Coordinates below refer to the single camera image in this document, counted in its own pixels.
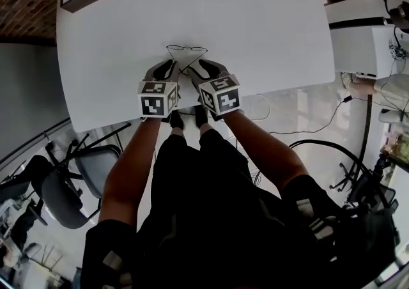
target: forearm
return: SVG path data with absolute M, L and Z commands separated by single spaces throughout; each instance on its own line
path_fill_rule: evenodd
M 242 144 L 253 163 L 281 192 L 297 175 L 308 174 L 298 155 L 238 111 L 224 121 Z
M 127 219 L 121 221 L 136 223 L 137 207 L 148 181 L 159 128 L 160 119 L 148 118 L 141 123 L 111 169 L 102 198 L 100 221 L 118 219 L 120 206 L 128 205 L 135 215 L 126 216 Z

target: black t-shirt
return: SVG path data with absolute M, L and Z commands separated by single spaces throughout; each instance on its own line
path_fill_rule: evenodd
M 153 205 L 137 233 L 113 220 L 90 229 L 81 288 L 326 286 L 328 261 L 310 228 L 339 212 L 326 192 L 304 175 L 279 199 L 240 171 L 221 176 L 186 188 L 172 208 Z

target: table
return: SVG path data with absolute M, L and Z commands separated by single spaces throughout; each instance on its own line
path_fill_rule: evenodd
M 242 95 L 334 80 L 323 0 L 100 0 L 57 11 L 61 80 L 77 132 L 139 117 L 137 87 L 166 45 L 205 47 Z M 178 108 L 197 104 L 181 75 Z

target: black sock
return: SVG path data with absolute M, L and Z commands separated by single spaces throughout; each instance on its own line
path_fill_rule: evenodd
M 196 119 L 196 126 L 200 129 L 203 124 L 208 122 L 207 109 L 205 109 L 202 105 L 195 106 L 194 114 Z
M 170 118 L 171 119 L 169 123 L 171 124 L 172 129 L 181 128 L 183 130 L 185 128 L 178 111 L 173 111 L 170 115 Z

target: cable connector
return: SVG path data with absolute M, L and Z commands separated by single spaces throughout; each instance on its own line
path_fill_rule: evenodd
M 352 96 L 349 95 L 348 97 L 345 97 L 343 102 L 350 102 L 352 100 Z

